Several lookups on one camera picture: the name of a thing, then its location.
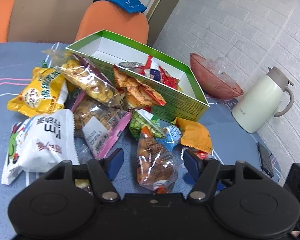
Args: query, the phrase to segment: jug lid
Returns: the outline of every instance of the jug lid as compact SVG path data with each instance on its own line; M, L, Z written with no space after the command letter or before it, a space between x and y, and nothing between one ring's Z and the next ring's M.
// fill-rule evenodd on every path
M266 74L268 77L270 77L284 92L286 87L290 85L294 85L283 72L277 68L269 68L269 72Z

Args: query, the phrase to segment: blue gripper pad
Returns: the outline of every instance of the blue gripper pad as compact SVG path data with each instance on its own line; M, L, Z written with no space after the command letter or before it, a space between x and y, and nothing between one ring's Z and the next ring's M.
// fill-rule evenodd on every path
M124 151L122 148L116 149L109 157L105 159L105 172L110 180L114 180L122 167L124 160Z
M190 151L185 150L183 153L183 162L192 179L197 181L202 173L202 170L200 169L200 164L202 166L202 160Z

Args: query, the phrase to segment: blue tablecloth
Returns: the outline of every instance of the blue tablecloth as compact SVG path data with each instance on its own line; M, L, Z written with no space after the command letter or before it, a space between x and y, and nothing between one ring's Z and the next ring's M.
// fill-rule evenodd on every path
M46 54L41 51L51 48L52 44L45 43L3 43L0 44L0 239L10 239L14 230L8 220L7 207L15 194L36 179L38 174L21 173L20 176L9 186L1 184L2 168L7 152L10 129L13 124L26 119L18 112L8 111L7 101L19 94L26 84L30 83L32 69L41 66ZM246 133L233 119L230 109L237 103L235 99L230 101L208 98L210 108L200 118L199 122L207 127L212 138L214 147L213 156L224 164L234 164L236 160L245 160L260 169L259 154L256 142L265 144L257 133L250 135ZM76 147L84 143L83 139L76 139ZM148 190L140 187L135 179L136 176L136 151L137 142L125 130L113 147L122 147L125 152L124 164L119 171L114 186L120 193L149 193ZM181 164L180 152L182 146L174 148L173 155ZM276 159L271 157L274 163L274 181L280 179L280 167ZM179 167L179 176L173 192L188 194L192 187L186 168Z

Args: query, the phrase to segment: pink stripe on tablecloth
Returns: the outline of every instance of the pink stripe on tablecloth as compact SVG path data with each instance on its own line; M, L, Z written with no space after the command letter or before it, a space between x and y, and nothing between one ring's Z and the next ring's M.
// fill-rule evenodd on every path
M31 79L23 79L23 78L0 78L0 80L31 81Z
M4 84L17 85L17 86L27 86L27 85L29 85L29 84L11 83L11 82L2 82L2 83L0 83L0 85L4 85Z

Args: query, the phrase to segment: screw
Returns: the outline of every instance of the screw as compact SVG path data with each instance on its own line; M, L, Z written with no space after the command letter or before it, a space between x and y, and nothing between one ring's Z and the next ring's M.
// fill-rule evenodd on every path
M102 197L106 200L114 200L114 199L118 198L118 194L113 191L107 191L102 194Z
M202 200L206 197L206 194L201 191L194 191L190 193L190 197L196 200Z

